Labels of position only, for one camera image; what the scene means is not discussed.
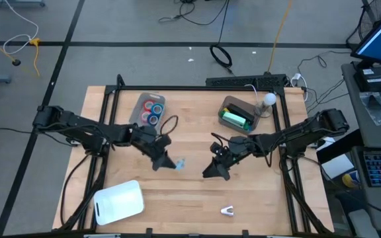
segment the blue tape roll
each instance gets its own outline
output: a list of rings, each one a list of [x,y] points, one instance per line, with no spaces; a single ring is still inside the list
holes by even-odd
[[[155,114],[151,114],[148,116],[148,124],[151,126],[155,126],[158,123],[158,116]]]
[[[151,112],[152,114],[159,116],[163,112],[163,109],[164,109],[164,106],[162,104],[155,103],[151,108]]]

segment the tape roll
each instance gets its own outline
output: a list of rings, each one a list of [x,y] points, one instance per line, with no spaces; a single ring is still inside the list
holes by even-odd
[[[148,123],[148,116],[150,116],[150,112],[144,112],[142,113],[142,115],[140,116],[141,120],[143,123]]]
[[[155,125],[157,125],[157,123],[158,123],[158,116],[157,115],[151,114],[150,116],[148,116],[148,124],[149,125],[155,126]]]
[[[144,110],[151,112],[153,105],[154,105],[154,102],[152,100],[146,100],[144,102]]]
[[[155,114],[155,115],[161,115],[161,113],[163,112],[163,105],[159,103],[155,103],[151,108],[151,112],[152,114]]]

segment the wooden table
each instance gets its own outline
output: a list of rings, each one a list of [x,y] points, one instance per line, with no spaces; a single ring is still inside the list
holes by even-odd
[[[81,115],[98,120],[104,87],[88,87]],[[299,88],[286,88],[286,102],[291,124],[303,121],[306,107]],[[142,91],[121,91],[116,113],[117,124],[127,124],[132,109]],[[148,157],[134,147],[111,151],[105,178],[105,188],[137,180],[142,188],[145,210],[130,218],[98,226],[99,233],[145,233],[147,227],[154,233],[200,233],[238,235],[243,229],[251,235],[291,235],[288,208],[281,172],[278,168],[278,151],[273,154],[273,165],[268,168],[264,158],[252,156],[230,170],[231,179],[202,177],[213,154],[209,147],[216,132],[226,138],[239,135],[218,123],[217,111],[224,98],[232,95],[255,104],[251,91],[154,91],[166,98],[166,113],[179,116],[176,130],[170,134],[172,144],[167,147],[174,162],[186,159],[180,171],[151,169]],[[284,128],[280,101],[277,102],[281,128]],[[273,116],[261,119],[253,134],[274,133]],[[317,159],[313,150],[307,157]],[[83,158],[81,147],[73,148],[66,174]],[[65,219],[70,216],[83,197],[90,159],[73,174],[65,198]],[[329,206],[318,165],[300,160],[300,173],[306,202],[326,228],[333,230]],[[220,209],[234,206],[234,217],[220,213]],[[302,231],[300,209],[295,202],[299,230]],[[92,205],[88,208],[89,227]],[[60,205],[53,227],[60,224]]]

